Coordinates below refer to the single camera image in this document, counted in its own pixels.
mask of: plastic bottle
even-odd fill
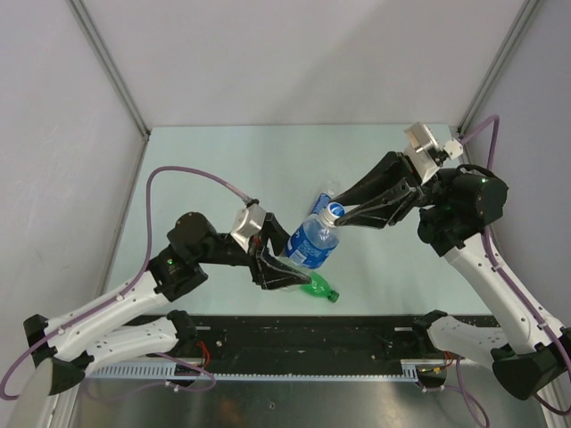
[[[343,205],[332,202],[319,214],[307,217],[287,241],[289,261],[310,270],[319,268],[339,244],[335,221],[344,213]]]
[[[336,181],[323,183],[319,187],[318,197],[311,207],[310,214],[319,214],[340,192],[341,185]]]
[[[317,272],[311,273],[311,284],[300,285],[300,290],[313,297],[323,297],[331,303],[339,299],[339,293],[332,290],[326,279]]]

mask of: red wire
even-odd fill
[[[203,364],[203,368],[206,368],[211,362],[211,353],[208,351],[208,348],[206,348],[206,344],[204,342],[198,342],[197,345],[203,350],[203,358],[204,353],[206,353],[206,361]]]
[[[450,363],[447,363],[445,368],[448,368],[452,364],[454,364],[454,358],[452,357],[452,354],[449,351],[444,352],[444,356],[446,357],[447,361],[450,360]]]

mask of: work surface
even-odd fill
[[[454,370],[449,384],[456,385]],[[492,427],[545,428],[540,406],[509,396],[482,367],[464,368],[469,392]],[[90,391],[111,398],[141,381],[92,381]],[[80,390],[70,428],[473,428],[462,397],[453,391],[423,394],[413,383],[220,382],[202,393],[161,386],[100,403]]]
[[[407,144],[404,125],[155,128],[120,240],[109,287],[140,268],[145,254],[145,182],[163,165],[203,169],[258,198],[293,232],[315,201],[319,185],[356,183],[388,151]],[[433,126],[444,143],[448,127]],[[199,211],[219,232],[229,232],[243,204],[202,177],[161,173],[153,182],[153,256],[188,211]],[[158,309],[208,315],[400,315],[442,309],[456,314],[489,310],[464,278],[417,237],[418,213],[384,230],[348,226],[339,247],[319,270],[341,293],[336,304],[295,292],[264,292],[245,267],[204,265],[210,279]]]

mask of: blue bottle label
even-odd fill
[[[296,265],[309,269],[319,268],[335,249],[337,243],[331,247],[320,249],[308,239],[303,225],[301,225],[287,241],[285,254]]]
[[[310,214],[319,214],[330,202],[331,196],[327,193],[321,193],[315,201]]]

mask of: white table surface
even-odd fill
[[[145,182],[155,168],[179,165],[217,174],[273,211],[288,232],[303,221],[323,181],[353,185],[387,151],[407,143],[404,125],[155,128],[130,206],[109,287],[124,283],[145,254]],[[444,142],[448,127],[432,126]],[[179,172],[153,182],[153,256],[188,211],[228,232],[242,203],[210,180]],[[319,273],[341,293],[335,304],[300,291],[263,291],[247,267],[203,265],[210,279],[154,313],[208,315],[402,315],[442,309],[489,314],[464,278],[417,237],[418,213],[383,230],[341,229],[341,242]]]

